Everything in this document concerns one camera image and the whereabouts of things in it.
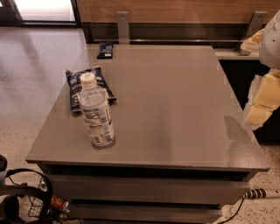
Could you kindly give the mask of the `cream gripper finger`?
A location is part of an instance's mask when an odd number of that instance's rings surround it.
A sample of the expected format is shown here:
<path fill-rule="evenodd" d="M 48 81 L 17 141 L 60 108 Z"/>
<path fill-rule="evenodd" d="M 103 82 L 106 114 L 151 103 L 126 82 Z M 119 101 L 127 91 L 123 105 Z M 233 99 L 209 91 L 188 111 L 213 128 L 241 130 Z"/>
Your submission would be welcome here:
<path fill-rule="evenodd" d="M 247 38 L 241 43 L 241 49 L 246 52 L 258 52 L 260 41 L 263 35 L 264 29 L 261 29 L 260 31 L 256 32 L 253 36 L 250 38 Z"/>
<path fill-rule="evenodd" d="M 263 126 L 280 107 L 280 70 L 270 69 L 264 76 L 256 75 L 248 92 L 245 121 Z"/>

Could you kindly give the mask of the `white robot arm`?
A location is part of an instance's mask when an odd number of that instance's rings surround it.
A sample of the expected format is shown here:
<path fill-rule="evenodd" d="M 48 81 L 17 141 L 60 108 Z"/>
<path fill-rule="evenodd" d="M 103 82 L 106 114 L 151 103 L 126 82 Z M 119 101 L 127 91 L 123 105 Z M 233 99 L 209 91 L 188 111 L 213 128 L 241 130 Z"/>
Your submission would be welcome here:
<path fill-rule="evenodd" d="M 280 107 L 280 10 L 241 49 L 258 52 L 259 61 L 269 68 L 264 76 L 257 74 L 252 80 L 244 108 L 244 122 L 257 130 Z"/>

